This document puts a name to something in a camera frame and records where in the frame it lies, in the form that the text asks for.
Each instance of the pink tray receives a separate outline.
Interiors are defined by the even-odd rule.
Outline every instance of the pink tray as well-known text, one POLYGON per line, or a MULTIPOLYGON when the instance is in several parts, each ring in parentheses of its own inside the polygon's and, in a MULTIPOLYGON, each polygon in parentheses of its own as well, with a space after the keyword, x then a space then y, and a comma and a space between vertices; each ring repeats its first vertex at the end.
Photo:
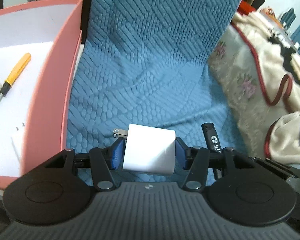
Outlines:
MULTIPOLYGON (((73 73, 81 44, 82 0, 39 0, 0 10, 0 15, 30 8, 74 4, 41 69, 29 106, 21 175, 66 147, 66 129, 73 73)), ((16 177, 0 176, 0 189, 16 177)))

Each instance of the yellow screwdriver handle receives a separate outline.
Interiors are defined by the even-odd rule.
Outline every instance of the yellow screwdriver handle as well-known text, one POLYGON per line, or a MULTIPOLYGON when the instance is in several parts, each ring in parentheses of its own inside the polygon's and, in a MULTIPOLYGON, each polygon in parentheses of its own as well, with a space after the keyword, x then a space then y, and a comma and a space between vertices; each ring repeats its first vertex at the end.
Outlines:
POLYGON ((16 79, 21 74, 21 72, 24 70, 26 65, 28 65, 30 60, 31 60, 30 53, 24 54, 24 56, 13 67, 12 71, 10 72, 10 74, 7 77, 7 79, 5 80, 5 82, 9 83, 9 85, 12 86, 12 84, 16 81, 16 79))

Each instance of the yellow screwdriver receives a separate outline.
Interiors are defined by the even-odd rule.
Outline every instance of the yellow screwdriver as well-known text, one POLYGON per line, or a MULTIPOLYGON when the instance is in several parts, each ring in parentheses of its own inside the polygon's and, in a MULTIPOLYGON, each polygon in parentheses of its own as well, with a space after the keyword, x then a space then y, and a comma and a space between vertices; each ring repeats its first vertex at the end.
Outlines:
POLYGON ((31 60, 30 53, 24 54, 24 56, 18 61, 18 63, 14 66, 8 78, 4 81, 4 84, 0 90, 0 102, 1 99, 8 93, 13 83, 16 81, 18 76, 24 70, 26 65, 28 65, 29 61, 31 60))

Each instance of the orange object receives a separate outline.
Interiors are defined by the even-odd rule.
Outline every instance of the orange object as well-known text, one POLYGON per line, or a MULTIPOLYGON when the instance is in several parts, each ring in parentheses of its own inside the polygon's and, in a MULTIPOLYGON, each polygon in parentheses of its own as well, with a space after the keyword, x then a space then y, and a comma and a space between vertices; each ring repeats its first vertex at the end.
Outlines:
POLYGON ((238 8, 238 13, 241 15, 248 15, 250 12, 256 11, 255 8, 253 8, 250 4, 248 4, 245 1, 241 1, 239 8, 238 8))

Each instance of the blue quilted fabric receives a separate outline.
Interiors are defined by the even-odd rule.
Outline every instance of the blue quilted fabric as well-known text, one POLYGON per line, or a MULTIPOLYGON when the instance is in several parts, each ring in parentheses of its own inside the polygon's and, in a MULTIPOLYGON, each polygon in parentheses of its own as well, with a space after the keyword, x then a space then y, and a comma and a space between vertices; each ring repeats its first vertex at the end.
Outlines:
MULTIPOLYGON (((222 147, 245 152, 207 65, 239 3, 92 0, 88 38, 71 91, 67 147, 88 152, 109 146, 113 129, 127 130, 129 123, 172 129, 189 146, 206 146, 201 124, 213 122, 222 147)), ((79 176, 91 184, 89 171, 79 176)), ((169 177, 126 171, 114 176, 180 182, 186 171, 177 165, 169 177)), ((210 173, 208 184, 212 181, 210 173)))

